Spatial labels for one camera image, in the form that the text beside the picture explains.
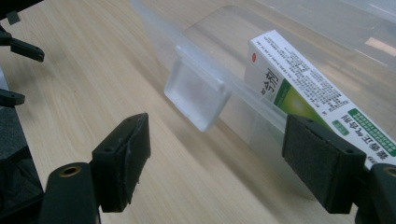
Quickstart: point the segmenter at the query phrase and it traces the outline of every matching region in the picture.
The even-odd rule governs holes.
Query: wooden table
[[[125,118],[148,112],[152,155],[132,205],[103,223],[353,223],[295,194],[221,121],[200,133],[163,94],[164,74],[128,0],[46,0],[2,25],[42,48],[37,63],[0,48],[36,169],[90,161]]]

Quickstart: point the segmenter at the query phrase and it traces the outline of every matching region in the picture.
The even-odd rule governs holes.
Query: clear plastic container
[[[277,30],[394,138],[396,25],[388,17],[352,0],[131,2],[170,71],[165,94],[180,112],[201,131],[221,118],[303,195],[281,157],[286,114],[243,81],[253,37]]]

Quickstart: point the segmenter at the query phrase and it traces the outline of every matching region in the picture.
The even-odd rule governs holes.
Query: transparent storage box
[[[395,137],[396,20],[390,1],[131,0],[159,62],[165,94],[201,131],[222,119],[304,195],[281,157],[286,114],[244,82],[248,41],[277,30]]]

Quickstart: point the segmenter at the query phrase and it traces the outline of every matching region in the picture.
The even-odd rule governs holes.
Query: wood grain surface
[[[128,0],[46,0],[20,16],[2,25],[42,48],[45,61],[0,48],[0,65],[9,88],[26,95],[17,110],[44,187],[54,169],[89,161],[123,119],[148,112],[152,155],[132,204],[102,214],[103,223],[354,223],[356,208],[328,215],[221,121],[200,133],[183,118],[163,94],[168,71]]]

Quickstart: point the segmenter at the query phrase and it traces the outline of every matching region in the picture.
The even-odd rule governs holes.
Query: green and white box
[[[287,114],[311,118],[367,154],[396,164],[395,142],[277,31],[249,42],[246,83]]]

